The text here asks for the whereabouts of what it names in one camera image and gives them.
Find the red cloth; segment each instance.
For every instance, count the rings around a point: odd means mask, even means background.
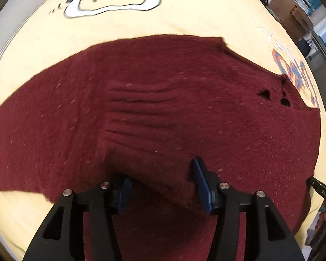
[[[54,202],[125,173],[142,187],[114,220],[124,260],[206,260],[215,219],[193,211],[191,159],[238,190],[264,190],[295,233],[319,142],[319,110],[287,76],[221,38],[116,40],[42,71],[2,104],[0,190]]]

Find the silver screw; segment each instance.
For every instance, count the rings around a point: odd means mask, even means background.
[[[220,186],[221,189],[224,189],[224,190],[230,188],[230,185],[229,185],[228,183],[226,183],[226,182],[221,182],[221,183],[219,184],[219,186]]]
[[[100,187],[101,187],[102,189],[108,189],[108,188],[111,187],[111,184],[110,184],[109,182],[103,182],[103,183],[100,185]]]
[[[256,194],[257,194],[257,196],[258,196],[258,197],[261,197],[261,198],[264,198],[264,197],[266,197],[266,194],[265,194],[265,192],[264,192],[264,191],[262,191],[262,190],[258,191]]]
[[[70,196],[72,193],[73,193],[73,191],[71,189],[66,189],[63,191],[64,196]]]

